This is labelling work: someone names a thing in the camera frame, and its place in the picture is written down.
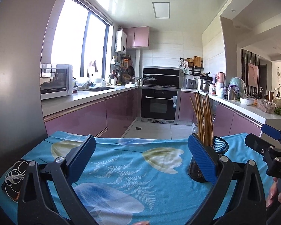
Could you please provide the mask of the person's right hand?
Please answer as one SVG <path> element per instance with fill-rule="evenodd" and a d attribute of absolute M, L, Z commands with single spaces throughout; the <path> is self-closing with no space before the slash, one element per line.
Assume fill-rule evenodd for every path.
<path fill-rule="evenodd" d="M 273 184 L 270 187 L 270 191 L 266 200 L 266 208 L 269 209 L 272 204 L 275 201 L 275 198 L 277 198 L 277 200 L 279 201 L 279 203 L 281 204 L 281 192 L 278 192 L 278 188 L 277 188 L 277 182 L 278 182 L 278 178 L 274 177 L 273 178 Z"/>

